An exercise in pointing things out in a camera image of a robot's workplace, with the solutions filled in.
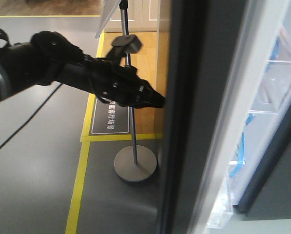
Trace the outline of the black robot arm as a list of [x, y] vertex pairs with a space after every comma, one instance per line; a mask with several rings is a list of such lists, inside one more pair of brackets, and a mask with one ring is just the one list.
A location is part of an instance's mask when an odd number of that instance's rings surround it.
[[137, 75], [131, 65], [121, 66], [127, 54], [137, 53], [136, 35], [116, 37], [104, 58], [93, 58], [58, 32], [42, 31], [29, 42], [0, 47], [0, 102], [34, 85], [52, 82], [94, 94], [101, 102], [122, 107], [162, 108], [165, 97]]

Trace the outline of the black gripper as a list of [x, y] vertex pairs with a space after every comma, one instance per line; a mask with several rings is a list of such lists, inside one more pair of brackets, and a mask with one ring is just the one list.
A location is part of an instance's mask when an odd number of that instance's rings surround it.
[[109, 60], [86, 55], [85, 77], [89, 91], [98, 99], [117, 102], [122, 107], [163, 108], [165, 97], [152, 90], [148, 81], [141, 79], [132, 66], [122, 67]]

